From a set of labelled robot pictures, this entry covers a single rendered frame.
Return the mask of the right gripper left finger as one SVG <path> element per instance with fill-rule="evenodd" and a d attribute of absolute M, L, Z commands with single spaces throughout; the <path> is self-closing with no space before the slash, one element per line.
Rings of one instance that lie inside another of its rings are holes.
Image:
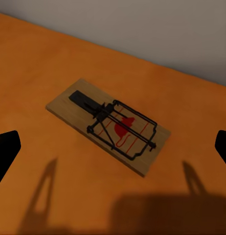
<path fill-rule="evenodd" d="M 0 182 L 21 149 L 16 130 L 0 134 Z"/>

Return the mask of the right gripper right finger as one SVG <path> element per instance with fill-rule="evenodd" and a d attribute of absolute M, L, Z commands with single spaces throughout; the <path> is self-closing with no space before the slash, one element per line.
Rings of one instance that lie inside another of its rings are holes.
<path fill-rule="evenodd" d="M 219 130 L 216 137 L 215 148 L 226 163 L 226 131 Z"/>

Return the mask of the mousetrap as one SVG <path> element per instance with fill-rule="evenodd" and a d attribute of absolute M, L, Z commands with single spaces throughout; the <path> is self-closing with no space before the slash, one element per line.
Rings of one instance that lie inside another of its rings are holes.
<path fill-rule="evenodd" d="M 172 133 L 83 78 L 46 108 L 142 178 Z"/>

